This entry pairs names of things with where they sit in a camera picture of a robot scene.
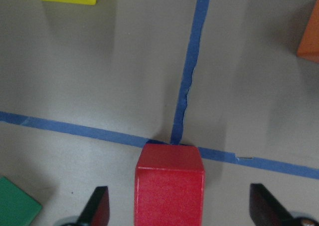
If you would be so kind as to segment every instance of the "top face of red block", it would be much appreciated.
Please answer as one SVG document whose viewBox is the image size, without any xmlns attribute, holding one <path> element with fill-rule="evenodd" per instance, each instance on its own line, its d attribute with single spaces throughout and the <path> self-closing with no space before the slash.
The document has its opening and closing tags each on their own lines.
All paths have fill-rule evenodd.
<svg viewBox="0 0 319 226">
<path fill-rule="evenodd" d="M 195 146 L 146 144 L 137 168 L 204 172 Z"/>
</svg>

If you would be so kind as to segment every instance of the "front face of red block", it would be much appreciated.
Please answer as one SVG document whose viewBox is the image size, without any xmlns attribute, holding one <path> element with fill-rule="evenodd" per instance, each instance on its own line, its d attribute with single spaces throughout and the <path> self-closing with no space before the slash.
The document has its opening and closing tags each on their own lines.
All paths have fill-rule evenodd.
<svg viewBox="0 0 319 226">
<path fill-rule="evenodd" d="M 174 157 L 156 162 L 156 158 L 161 157 L 157 150 L 170 156 L 179 152 L 175 162 L 180 162 L 180 169 L 177 165 L 172 168 Z M 202 163 L 198 166 L 199 162 L 196 147 L 146 145 L 136 168 L 135 226 L 200 226 L 204 168 Z"/>
</svg>

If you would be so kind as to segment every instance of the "green block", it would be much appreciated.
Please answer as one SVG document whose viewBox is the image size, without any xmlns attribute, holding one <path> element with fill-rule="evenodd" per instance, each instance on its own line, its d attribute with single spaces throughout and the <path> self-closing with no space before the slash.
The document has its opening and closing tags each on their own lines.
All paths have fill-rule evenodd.
<svg viewBox="0 0 319 226">
<path fill-rule="evenodd" d="M 0 178 L 0 226 L 28 226 L 42 206 L 7 178 Z"/>
</svg>

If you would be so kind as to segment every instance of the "red block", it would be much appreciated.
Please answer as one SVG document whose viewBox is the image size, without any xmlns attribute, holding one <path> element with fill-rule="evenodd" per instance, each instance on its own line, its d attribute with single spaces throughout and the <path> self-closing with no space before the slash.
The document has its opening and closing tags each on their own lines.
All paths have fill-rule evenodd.
<svg viewBox="0 0 319 226">
<path fill-rule="evenodd" d="M 146 144 L 135 171 L 135 226 L 200 226 L 205 170 L 195 146 Z"/>
</svg>

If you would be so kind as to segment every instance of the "horizontal blue tape strip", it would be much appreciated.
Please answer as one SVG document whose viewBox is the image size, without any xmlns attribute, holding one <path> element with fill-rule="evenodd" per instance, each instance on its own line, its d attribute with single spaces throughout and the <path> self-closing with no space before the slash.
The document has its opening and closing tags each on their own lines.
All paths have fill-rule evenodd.
<svg viewBox="0 0 319 226">
<path fill-rule="evenodd" d="M 21 125 L 36 129 L 42 129 L 42 130 L 51 130 L 55 132 L 60 133 L 67 133 L 71 135 L 79 135 L 84 137 L 89 137 L 93 139 L 98 140 L 105 140 L 115 143 L 120 143 L 124 145 L 132 145 L 136 147 L 143 147 L 146 142 L 149 142 L 150 139 L 129 135 L 129 134 L 123 134 L 118 133 L 114 131 L 109 130 L 103 130 L 98 128 L 92 128 L 82 125 L 75 125 L 75 124 L 69 124 L 54 120 L 45 120 L 41 118 L 36 117 L 28 117 L 24 115 L 17 115 L 12 113 L 6 113 L 0 111 L 0 121 L 15 124 L 15 125 Z M 161 141 L 152 140 L 154 143 L 160 143 Z"/>
<path fill-rule="evenodd" d="M 319 169 L 263 158 L 240 159 L 234 153 L 198 147 L 202 158 L 319 180 Z"/>
<path fill-rule="evenodd" d="M 69 124 L 54 120 L 45 120 L 36 117 L 28 117 L 24 115 L 6 113 L 1 111 L 0 122 L 26 126 L 41 130 L 50 130 L 60 133 L 84 136 L 98 140 L 136 146 L 140 148 L 143 147 L 146 143 L 166 144 L 165 142 L 143 138 L 139 136 L 123 134 L 82 125 Z M 201 153 L 202 158 L 204 159 L 319 180 L 319 169 L 274 160 L 267 160 L 262 158 L 239 159 L 236 158 L 236 155 L 234 153 L 230 152 L 223 152 L 202 147 L 198 147 L 198 149 Z"/>
<path fill-rule="evenodd" d="M 184 131 L 184 115 L 187 109 L 187 95 L 192 84 L 192 76 L 197 64 L 200 37 L 203 25 L 205 23 L 209 0 L 197 0 L 193 24 L 191 27 L 190 38 L 186 53 L 186 60 L 180 89 L 178 94 L 177 106 L 174 116 L 173 129 L 171 133 L 170 143 L 178 145 L 182 139 Z"/>
</svg>

